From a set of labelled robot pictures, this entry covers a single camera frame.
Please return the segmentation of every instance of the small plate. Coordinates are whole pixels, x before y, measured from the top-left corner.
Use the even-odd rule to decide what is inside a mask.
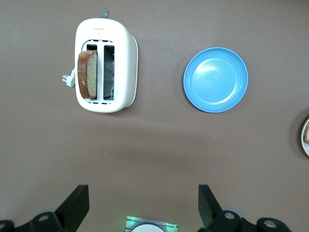
[[[300,142],[304,148],[305,153],[309,156],[309,144],[307,144],[304,141],[304,136],[305,136],[305,131],[306,128],[309,126],[309,118],[307,119],[307,121],[305,122],[303,129],[301,130],[301,135],[300,135]]]
[[[235,106],[248,86],[245,63],[235,52],[214,47],[198,53],[189,62],[183,77],[189,101],[208,113],[219,113]]]

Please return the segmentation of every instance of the toaster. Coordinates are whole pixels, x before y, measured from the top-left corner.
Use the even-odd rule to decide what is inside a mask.
[[[75,38],[75,70],[86,50],[97,51],[97,97],[84,99],[76,81],[76,97],[86,110],[112,113],[130,106],[136,95],[138,45],[119,22],[107,18],[83,21]]]

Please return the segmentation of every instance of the plate rim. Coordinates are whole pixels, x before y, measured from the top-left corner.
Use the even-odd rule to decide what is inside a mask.
[[[240,98],[236,101],[236,103],[234,103],[234,104],[231,105],[230,107],[225,108],[225,109],[223,109],[223,110],[210,110],[210,109],[205,109],[205,108],[203,109],[203,108],[201,108],[201,107],[198,107],[196,104],[194,104],[194,103],[191,101],[191,99],[189,98],[188,93],[187,93],[187,91],[186,91],[186,88],[188,89],[188,87],[186,87],[186,86],[187,86],[187,83],[185,82],[185,80],[188,79],[188,78],[186,78],[186,73],[187,73],[187,70],[188,70],[190,64],[191,64],[191,63],[193,62],[193,60],[194,60],[198,55],[200,55],[201,53],[204,53],[204,52],[209,51],[209,50],[214,50],[214,49],[224,50],[224,51],[230,52],[230,53],[234,54],[235,56],[237,56],[238,59],[241,61],[242,65],[243,65],[243,67],[244,67],[244,69],[245,69],[245,72],[246,72],[246,77],[245,77],[245,79],[244,79],[246,85],[244,86],[243,94],[242,94],[242,95],[240,96]],[[192,104],[193,106],[195,106],[197,109],[199,109],[199,110],[201,110],[201,111],[204,111],[204,112],[207,112],[207,113],[221,113],[221,112],[224,112],[224,111],[227,111],[227,110],[233,108],[235,105],[237,105],[237,104],[240,102],[240,100],[241,100],[241,99],[243,98],[243,96],[245,95],[245,93],[246,93],[246,91],[247,91],[248,83],[249,83],[249,74],[248,74],[248,69],[247,69],[247,66],[246,66],[245,62],[243,61],[243,59],[242,59],[236,52],[232,51],[231,49],[225,48],[225,47],[211,47],[211,48],[207,48],[207,49],[205,49],[205,50],[203,50],[203,51],[200,51],[199,53],[197,53],[197,54],[190,60],[190,62],[188,63],[188,65],[187,65],[187,67],[186,67],[186,69],[185,69],[185,71],[184,71],[184,74],[183,74],[183,88],[184,88],[184,92],[185,92],[185,94],[186,94],[188,100],[189,100],[189,101],[191,102],[191,104]]]
[[[309,156],[309,151],[307,152],[306,149],[305,149],[305,145],[304,145],[304,132],[305,132],[305,129],[307,127],[307,125],[309,124],[309,118],[306,120],[306,122],[304,123],[303,125],[303,128],[301,130],[301,134],[300,134],[300,142],[301,142],[301,145],[303,147],[303,150],[305,151],[305,153],[307,154],[307,156]]]

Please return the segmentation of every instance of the bread slice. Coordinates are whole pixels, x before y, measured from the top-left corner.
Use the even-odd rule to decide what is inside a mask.
[[[77,61],[79,91],[82,98],[97,98],[98,53],[95,50],[81,52]]]
[[[304,141],[305,143],[309,144],[309,125],[307,125],[305,128]]]

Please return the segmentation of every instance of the plate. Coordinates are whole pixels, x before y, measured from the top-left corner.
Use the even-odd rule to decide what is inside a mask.
[[[235,106],[248,86],[245,63],[235,52],[213,47],[201,51],[189,62],[183,77],[189,101],[208,113],[219,113]]]
[[[304,141],[304,135],[305,135],[305,131],[306,131],[307,126],[309,126],[309,118],[305,122],[303,129],[301,130],[301,135],[300,135],[300,142],[301,142],[301,144],[304,148],[305,153],[309,156],[309,144],[307,144]]]

